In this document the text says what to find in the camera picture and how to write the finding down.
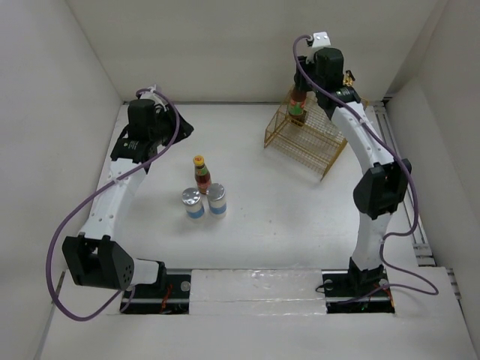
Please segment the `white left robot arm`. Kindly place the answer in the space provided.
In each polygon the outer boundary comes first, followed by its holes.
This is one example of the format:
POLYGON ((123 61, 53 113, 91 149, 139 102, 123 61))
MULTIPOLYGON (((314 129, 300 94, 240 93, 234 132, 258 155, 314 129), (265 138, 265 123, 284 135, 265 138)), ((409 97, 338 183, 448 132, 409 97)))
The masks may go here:
POLYGON ((141 286, 156 298, 167 290, 164 263, 129 255, 118 243, 120 229, 158 148, 182 141, 194 129, 156 93, 132 100, 127 119, 110 155, 108 189, 96 197, 79 234, 65 238, 62 253, 78 286, 110 290, 141 286))

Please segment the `brown sauce bottle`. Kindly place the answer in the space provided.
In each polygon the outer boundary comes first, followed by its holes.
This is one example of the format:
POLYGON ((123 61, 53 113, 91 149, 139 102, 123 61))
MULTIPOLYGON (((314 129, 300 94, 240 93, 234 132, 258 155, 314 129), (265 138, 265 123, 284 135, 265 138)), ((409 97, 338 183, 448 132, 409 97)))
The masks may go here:
POLYGON ((206 194, 207 189, 212 183, 211 174, 206 166, 205 159, 202 155, 196 155, 193 158, 194 178, 196 186, 201 194, 206 194))
POLYGON ((307 92, 293 88, 288 105, 288 115, 298 115, 305 111, 307 92))

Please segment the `clear glass oil bottle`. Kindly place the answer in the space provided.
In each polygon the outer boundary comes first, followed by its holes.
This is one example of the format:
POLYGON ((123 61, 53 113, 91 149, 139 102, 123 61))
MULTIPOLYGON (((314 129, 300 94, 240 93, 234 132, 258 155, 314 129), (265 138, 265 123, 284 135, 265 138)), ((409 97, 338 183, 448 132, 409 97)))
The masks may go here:
POLYGON ((356 78, 353 76, 351 70, 346 70, 343 76, 343 84, 348 87, 353 87, 356 78))

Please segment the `glass oil bottle dark liquid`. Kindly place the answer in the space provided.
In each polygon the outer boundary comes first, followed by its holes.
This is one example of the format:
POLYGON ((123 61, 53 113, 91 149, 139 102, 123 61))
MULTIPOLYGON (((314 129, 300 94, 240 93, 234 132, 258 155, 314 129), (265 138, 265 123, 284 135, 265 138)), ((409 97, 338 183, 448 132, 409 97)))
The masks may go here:
POLYGON ((291 115, 291 119, 292 119, 292 122, 299 126, 299 127, 303 127, 305 124, 306 124, 306 120, 307 120, 307 115, 308 115, 308 112, 307 111, 303 111, 301 114, 298 114, 298 115, 291 115))

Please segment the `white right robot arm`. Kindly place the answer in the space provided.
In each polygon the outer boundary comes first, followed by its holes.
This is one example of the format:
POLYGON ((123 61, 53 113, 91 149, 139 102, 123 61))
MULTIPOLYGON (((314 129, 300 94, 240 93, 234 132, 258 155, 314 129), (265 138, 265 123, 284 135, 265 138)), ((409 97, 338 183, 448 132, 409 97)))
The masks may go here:
POLYGON ((312 58, 296 55, 295 88, 313 92, 318 106, 340 130, 361 167, 353 190, 360 215, 358 238, 349 268, 325 273, 322 289, 331 304, 348 305, 389 288, 383 251, 392 215, 413 189, 411 164, 389 148, 368 121, 357 91, 344 82, 344 57, 339 49, 321 47, 312 58))

